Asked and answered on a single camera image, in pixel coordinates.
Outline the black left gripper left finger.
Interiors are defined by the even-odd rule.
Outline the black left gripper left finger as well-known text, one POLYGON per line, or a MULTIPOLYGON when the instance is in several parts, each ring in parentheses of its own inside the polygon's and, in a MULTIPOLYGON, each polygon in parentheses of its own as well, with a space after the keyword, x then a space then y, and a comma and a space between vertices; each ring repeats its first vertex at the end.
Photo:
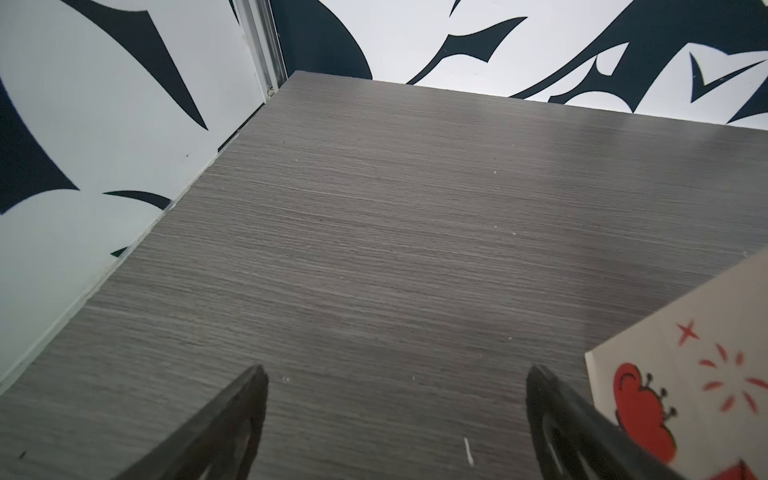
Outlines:
POLYGON ((253 365, 119 479, 246 479, 257 456, 269 378, 253 365))

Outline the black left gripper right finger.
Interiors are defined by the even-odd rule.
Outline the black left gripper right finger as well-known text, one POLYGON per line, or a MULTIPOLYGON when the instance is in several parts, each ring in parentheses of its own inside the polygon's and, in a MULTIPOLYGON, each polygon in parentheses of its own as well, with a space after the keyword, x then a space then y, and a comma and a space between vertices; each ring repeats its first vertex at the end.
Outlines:
POLYGON ((526 378, 526 412, 545 479, 679 479, 543 365, 526 378))

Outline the white red paper bag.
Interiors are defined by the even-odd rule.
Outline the white red paper bag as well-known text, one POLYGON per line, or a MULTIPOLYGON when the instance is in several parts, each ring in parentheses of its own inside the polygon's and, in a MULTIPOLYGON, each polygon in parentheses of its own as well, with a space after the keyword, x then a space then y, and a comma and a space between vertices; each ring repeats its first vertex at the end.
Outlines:
POLYGON ((686 479, 767 476, 767 254, 585 355, 595 408, 686 479))

